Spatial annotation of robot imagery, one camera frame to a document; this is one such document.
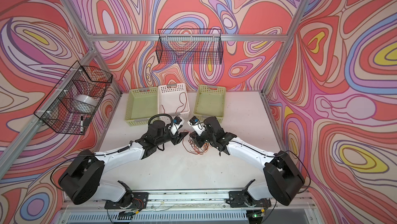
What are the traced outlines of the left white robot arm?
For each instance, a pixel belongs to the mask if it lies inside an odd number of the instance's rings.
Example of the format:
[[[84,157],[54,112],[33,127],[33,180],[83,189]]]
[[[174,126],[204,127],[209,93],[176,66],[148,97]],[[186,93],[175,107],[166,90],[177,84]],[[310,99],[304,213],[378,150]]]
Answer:
[[[93,153],[84,150],[73,159],[62,176],[59,186],[69,199],[80,205],[89,200],[113,202],[119,208],[128,208],[134,200],[132,189],[121,180],[107,181],[102,175],[127,163],[148,158],[163,145],[177,145],[187,132],[180,132],[184,120],[175,117],[169,124],[162,120],[150,120],[147,132],[136,141],[122,148]]]

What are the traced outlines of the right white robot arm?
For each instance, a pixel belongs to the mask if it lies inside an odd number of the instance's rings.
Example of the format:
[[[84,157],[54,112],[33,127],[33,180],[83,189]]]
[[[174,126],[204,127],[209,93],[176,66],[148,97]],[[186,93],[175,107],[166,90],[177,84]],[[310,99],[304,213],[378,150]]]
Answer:
[[[204,122],[194,116],[188,124],[194,130],[190,137],[196,146],[209,144],[220,154],[237,157],[263,171],[265,182],[255,183],[252,180],[246,189],[250,200],[274,198],[288,206],[300,193],[305,179],[287,152],[274,153],[259,149],[237,135],[224,131],[214,116],[206,118]]]

